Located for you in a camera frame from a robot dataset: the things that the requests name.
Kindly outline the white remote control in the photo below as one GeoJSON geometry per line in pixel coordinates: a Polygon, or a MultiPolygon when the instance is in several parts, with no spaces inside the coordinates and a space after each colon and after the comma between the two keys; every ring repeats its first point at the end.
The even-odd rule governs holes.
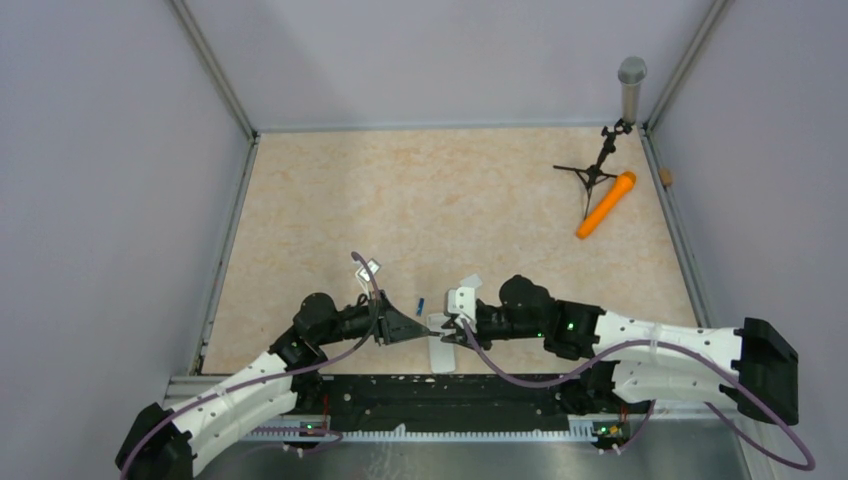
{"type": "MultiPolygon", "coordinates": [[[[441,313],[427,316],[430,331],[441,332],[440,326],[449,318],[441,313]]],[[[431,372],[434,374],[452,374],[456,371],[456,355],[452,344],[443,343],[441,337],[428,338],[428,355],[431,372]]]]}

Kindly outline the white battery cover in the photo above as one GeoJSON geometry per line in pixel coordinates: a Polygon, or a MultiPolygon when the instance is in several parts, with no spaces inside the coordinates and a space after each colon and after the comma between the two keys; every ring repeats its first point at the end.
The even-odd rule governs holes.
{"type": "Polygon", "coordinates": [[[463,288],[478,289],[482,284],[482,278],[478,274],[472,274],[460,281],[460,286],[463,288]]]}

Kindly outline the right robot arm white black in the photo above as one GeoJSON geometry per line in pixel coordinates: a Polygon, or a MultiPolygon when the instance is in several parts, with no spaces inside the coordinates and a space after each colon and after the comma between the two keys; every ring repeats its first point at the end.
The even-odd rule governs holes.
{"type": "Polygon", "coordinates": [[[488,350],[495,341],[536,338],[561,359],[584,359],[589,366],[578,381],[600,412],[663,400],[734,407],[770,424],[799,421],[799,356],[766,320],[748,317],[737,328],[638,320],[556,299],[521,275],[501,286],[499,304],[488,305],[477,296],[481,284],[473,275],[447,291],[445,342],[488,350]]]}

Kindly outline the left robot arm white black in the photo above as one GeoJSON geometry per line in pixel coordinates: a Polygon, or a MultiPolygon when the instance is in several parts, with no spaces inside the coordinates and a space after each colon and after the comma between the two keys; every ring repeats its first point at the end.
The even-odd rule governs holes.
{"type": "Polygon", "coordinates": [[[429,329],[397,310],[383,292],[362,294],[342,309],[325,293],[308,295],[292,326],[237,373],[169,408],[153,403],[136,417],[115,463],[123,479],[193,479],[264,422],[319,404],[308,377],[333,362],[322,346],[352,340],[357,348],[426,338],[429,329]]]}

